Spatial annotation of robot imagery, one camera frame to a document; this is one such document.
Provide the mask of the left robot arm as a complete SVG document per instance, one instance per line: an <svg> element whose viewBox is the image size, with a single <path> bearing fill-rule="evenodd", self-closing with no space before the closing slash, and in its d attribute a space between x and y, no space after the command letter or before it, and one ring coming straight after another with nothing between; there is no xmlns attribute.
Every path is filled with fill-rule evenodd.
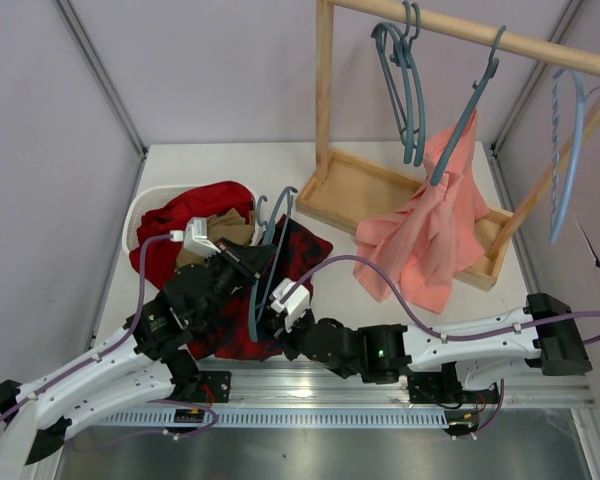
<svg viewBox="0 0 600 480"><path fill-rule="evenodd" d="M222 239L204 264L177 270L153 300L141 300L105 341L36 381L2 382L0 478L19 477L119 411L195 400L203 374L187 343L223 312L234 291L256 283L275 251Z"/></svg>

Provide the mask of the red plaid skirt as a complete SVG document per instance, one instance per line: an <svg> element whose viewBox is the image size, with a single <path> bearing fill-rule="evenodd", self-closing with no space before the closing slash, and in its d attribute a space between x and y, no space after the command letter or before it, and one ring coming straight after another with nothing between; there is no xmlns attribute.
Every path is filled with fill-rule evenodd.
<svg viewBox="0 0 600 480"><path fill-rule="evenodd" d="M298 280L311 268L325 260L333 245L314 235L293 219L282 217L275 227L274 242L281 251L274 272L267 271L258 285L257 301L264 300L267 285L276 287L282 280ZM230 360L263 361L282 353L274 337L257 326L257 342L252 342L248 330L249 287L235 291L224 310L206 328L196 333L188 344L196 359L215 356Z"/></svg>

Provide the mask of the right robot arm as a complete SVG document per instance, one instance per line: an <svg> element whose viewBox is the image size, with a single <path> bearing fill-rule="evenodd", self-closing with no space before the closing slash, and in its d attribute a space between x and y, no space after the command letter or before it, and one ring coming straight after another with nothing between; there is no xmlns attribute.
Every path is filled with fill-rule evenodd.
<svg viewBox="0 0 600 480"><path fill-rule="evenodd" d="M486 390L529 368L545 376L592 369L570 307L544 293L492 318L447 325L439 334L401 324L354 330L335 319L316 320L304 289L274 293L271 300L273 333L288 359L303 355L341 378L358 376L367 384L429 374L432 380L419 389L438 397Z"/></svg>

